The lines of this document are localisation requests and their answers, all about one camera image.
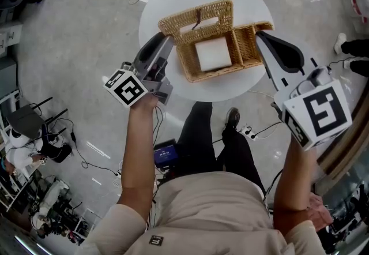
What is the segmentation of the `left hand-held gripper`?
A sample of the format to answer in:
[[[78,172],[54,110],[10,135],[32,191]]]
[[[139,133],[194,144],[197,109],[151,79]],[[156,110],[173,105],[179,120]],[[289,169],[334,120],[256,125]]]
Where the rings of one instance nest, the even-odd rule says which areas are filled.
[[[146,94],[153,94],[163,105],[168,103],[173,86],[168,78],[149,81],[146,76],[158,57],[168,59],[174,46],[172,36],[158,32],[141,47],[134,62],[124,62],[109,77],[103,77],[103,87],[121,105],[130,108]]]

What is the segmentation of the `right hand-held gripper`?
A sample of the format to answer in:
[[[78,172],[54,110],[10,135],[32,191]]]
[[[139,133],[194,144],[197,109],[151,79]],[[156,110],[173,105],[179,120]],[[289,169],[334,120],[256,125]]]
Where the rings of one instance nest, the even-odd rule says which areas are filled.
[[[305,60],[300,48],[271,31],[258,31],[255,41],[277,90],[275,108],[303,150],[332,140],[351,126],[342,85],[326,66],[317,67],[313,57]],[[306,74],[310,66],[315,69]]]

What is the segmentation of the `person's left hand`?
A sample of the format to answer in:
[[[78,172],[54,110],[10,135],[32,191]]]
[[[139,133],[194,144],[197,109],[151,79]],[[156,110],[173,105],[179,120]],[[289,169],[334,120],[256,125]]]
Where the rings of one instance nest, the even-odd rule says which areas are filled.
[[[167,60],[158,57],[156,62],[153,64],[149,70],[146,79],[149,81],[162,81],[165,77],[165,67],[167,65]]]

